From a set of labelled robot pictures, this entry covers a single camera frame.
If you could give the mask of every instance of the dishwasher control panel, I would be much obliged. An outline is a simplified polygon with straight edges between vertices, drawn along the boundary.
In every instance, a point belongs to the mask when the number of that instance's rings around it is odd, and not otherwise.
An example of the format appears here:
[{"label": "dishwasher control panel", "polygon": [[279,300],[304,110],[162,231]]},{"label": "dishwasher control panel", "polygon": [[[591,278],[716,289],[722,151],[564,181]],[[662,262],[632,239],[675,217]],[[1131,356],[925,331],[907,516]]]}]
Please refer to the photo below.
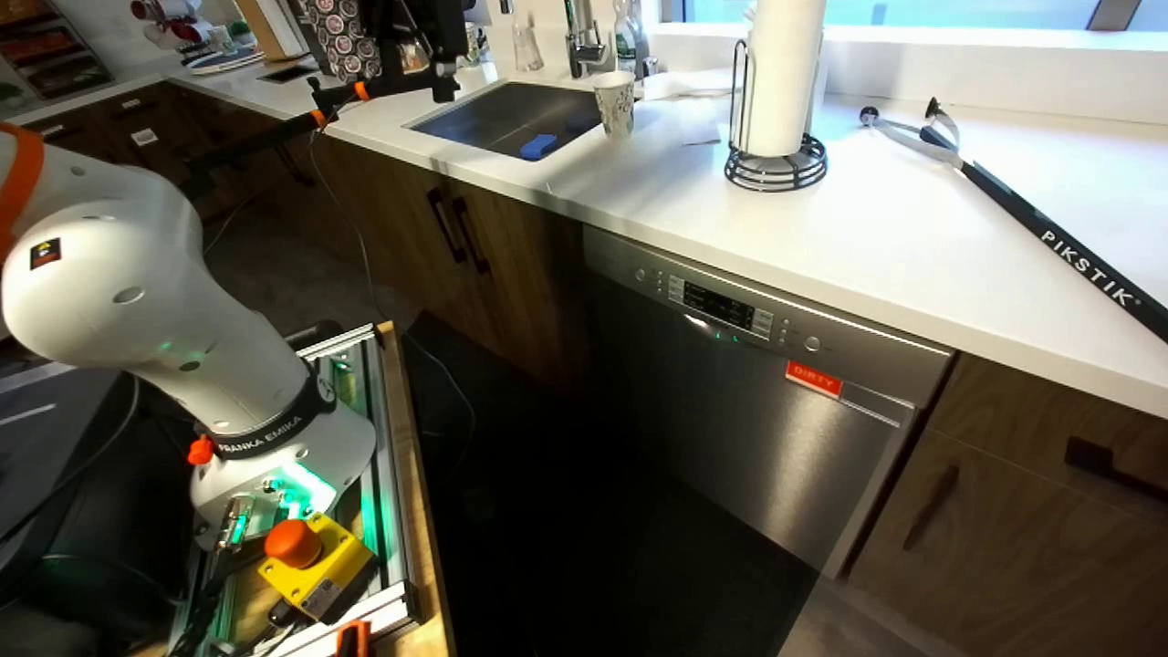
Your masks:
[{"label": "dishwasher control panel", "polygon": [[735,323],[751,331],[754,339],[770,342],[773,312],[766,305],[751,305],[745,300],[734,300],[727,292],[704,289],[697,282],[687,282],[678,273],[658,271],[662,278],[662,300],[675,305],[701,309],[706,318],[717,318],[727,323]]},{"label": "dishwasher control panel", "polygon": [[603,231],[583,233],[583,262],[591,273],[658,300],[688,320],[706,320],[711,328],[735,331],[770,355],[795,356],[872,390],[883,387],[883,395],[894,398],[930,395],[930,379],[951,356],[944,346],[917,335],[847,318],[841,309],[817,305],[777,289],[757,289],[704,262],[675,258]]}]

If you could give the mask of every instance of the kitchen counter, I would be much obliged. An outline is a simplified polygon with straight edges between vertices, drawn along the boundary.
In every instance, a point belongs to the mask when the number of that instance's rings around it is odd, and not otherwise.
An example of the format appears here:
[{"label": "kitchen counter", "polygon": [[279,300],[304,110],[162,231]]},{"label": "kitchen counter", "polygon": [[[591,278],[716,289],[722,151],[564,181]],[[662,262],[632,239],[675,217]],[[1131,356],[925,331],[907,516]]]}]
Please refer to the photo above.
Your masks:
[{"label": "kitchen counter", "polygon": [[[270,116],[311,110],[304,78],[263,73],[167,79]],[[468,99],[491,78],[464,79]],[[409,132],[445,110],[425,91],[347,104],[328,134],[1168,421],[1168,342],[967,179],[862,132],[856,104],[822,101],[828,179],[804,194],[735,191],[722,179],[727,99],[701,99],[706,79],[658,78],[626,141],[588,132],[536,165]],[[950,113],[967,155],[1168,301],[1168,126]]]},{"label": "kitchen counter", "polygon": [[54,113],[70,113],[70,110],[78,110],[78,104],[91,104],[91,101],[103,101],[103,99],[111,99],[111,95],[130,95],[130,91],[160,85],[160,79],[167,79],[162,68],[136,68],[136,73],[124,73],[124,78],[117,78],[109,85],[97,85],[97,86],[83,86],[83,91],[72,91],[72,95],[61,95],[61,99],[30,101],[30,104],[19,104],[12,113],[0,113],[0,125],[47,121]]}]

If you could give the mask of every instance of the dark floor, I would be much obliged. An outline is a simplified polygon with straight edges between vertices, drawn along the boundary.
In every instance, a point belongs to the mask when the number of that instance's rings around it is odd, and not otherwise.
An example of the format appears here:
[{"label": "dark floor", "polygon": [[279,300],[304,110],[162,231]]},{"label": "dark floor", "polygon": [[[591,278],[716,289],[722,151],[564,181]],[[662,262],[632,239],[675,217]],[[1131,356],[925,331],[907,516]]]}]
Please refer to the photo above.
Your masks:
[{"label": "dark floor", "polygon": [[433,318],[240,216],[207,266],[279,331],[398,318],[464,657],[770,657],[808,573]]}]

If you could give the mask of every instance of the stainless steel sink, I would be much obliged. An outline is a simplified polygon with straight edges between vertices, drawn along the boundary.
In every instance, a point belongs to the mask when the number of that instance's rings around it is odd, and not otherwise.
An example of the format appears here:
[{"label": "stainless steel sink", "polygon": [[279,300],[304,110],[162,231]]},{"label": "stainless steel sink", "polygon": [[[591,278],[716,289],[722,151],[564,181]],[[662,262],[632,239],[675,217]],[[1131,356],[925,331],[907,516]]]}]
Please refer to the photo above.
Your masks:
[{"label": "stainless steel sink", "polygon": [[523,162],[543,162],[594,125],[598,110],[588,91],[499,85],[417,125],[417,132]]}]

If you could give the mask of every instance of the black handle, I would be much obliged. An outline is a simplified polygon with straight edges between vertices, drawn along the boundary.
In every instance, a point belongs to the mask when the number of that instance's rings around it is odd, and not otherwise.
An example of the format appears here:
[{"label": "black handle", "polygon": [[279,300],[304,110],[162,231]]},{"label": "black handle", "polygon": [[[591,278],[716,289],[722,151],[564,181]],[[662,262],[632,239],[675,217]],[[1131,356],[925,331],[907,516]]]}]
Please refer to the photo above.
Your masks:
[{"label": "black handle", "polygon": [[1133,282],[1113,271],[1100,255],[1094,255],[1059,224],[1052,224],[1040,207],[1031,207],[1023,194],[1015,194],[981,165],[963,162],[959,170],[1002,210],[1012,210],[1037,239],[1045,239],[1070,271],[1088,278],[1107,300],[1113,300],[1121,309],[1126,309],[1138,323],[1147,323],[1168,342],[1168,309],[1149,292],[1142,292]]},{"label": "black handle", "polygon": [[959,463],[950,463],[940,472],[940,479],[934,483],[934,491],[924,501],[917,522],[907,527],[901,548],[911,551],[924,535],[924,529],[940,516],[940,507],[950,503],[950,496],[956,491],[959,483]]},{"label": "black handle", "polygon": [[1116,455],[1107,445],[1094,445],[1094,443],[1083,443],[1083,439],[1064,439],[1063,461],[1070,467],[1091,472],[1094,479],[1109,479],[1109,483],[1116,483],[1122,490],[1133,490],[1142,496],[1153,496],[1153,501],[1168,503],[1168,490],[1165,486],[1153,486],[1153,483],[1131,479],[1126,472],[1116,472]]},{"label": "black handle", "polygon": [[154,101],[149,99],[121,99],[117,104],[111,104],[111,116],[136,116],[136,113],[147,113]]},{"label": "black handle", "polygon": [[473,233],[471,233],[471,224],[468,224],[468,210],[471,210],[468,200],[464,200],[464,196],[451,196],[448,203],[451,203],[451,224],[454,224],[458,233],[464,233],[464,243],[468,243],[468,252],[471,252],[473,271],[476,271],[476,273],[490,273],[490,262],[486,262],[486,255],[476,252]]},{"label": "black handle", "polygon": [[442,231],[442,239],[445,239],[451,262],[468,262],[468,249],[454,239],[454,233],[451,233],[451,227],[448,227],[448,216],[445,216],[445,194],[442,194],[442,191],[429,191],[429,194],[425,194],[425,203],[429,203],[429,216],[433,216],[433,224],[437,224],[437,231]]},{"label": "black handle", "polygon": [[47,125],[47,126],[38,126],[35,134],[44,137],[44,141],[49,141],[49,137],[66,137],[66,134],[72,134],[77,126],[72,125]]}]

